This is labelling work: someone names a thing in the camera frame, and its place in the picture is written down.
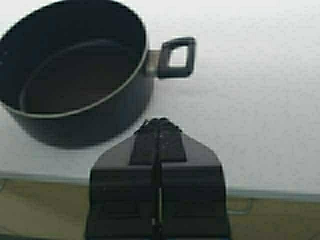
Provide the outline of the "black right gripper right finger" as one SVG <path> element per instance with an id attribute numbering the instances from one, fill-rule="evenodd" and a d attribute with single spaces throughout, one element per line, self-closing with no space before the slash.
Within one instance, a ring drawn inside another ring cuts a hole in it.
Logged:
<path id="1" fill-rule="evenodd" d="M 230 240 L 223 167 L 166 118 L 157 124 L 157 221 L 168 240 Z"/>

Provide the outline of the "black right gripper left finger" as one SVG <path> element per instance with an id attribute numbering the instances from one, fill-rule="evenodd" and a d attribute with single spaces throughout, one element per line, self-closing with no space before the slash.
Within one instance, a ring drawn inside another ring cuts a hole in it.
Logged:
<path id="1" fill-rule="evenodd" d="M 91 168 L 87 240 L 153 237 L 159 130 L 160 119 L 146 120 L 133 135 L 106 150 Z"/>

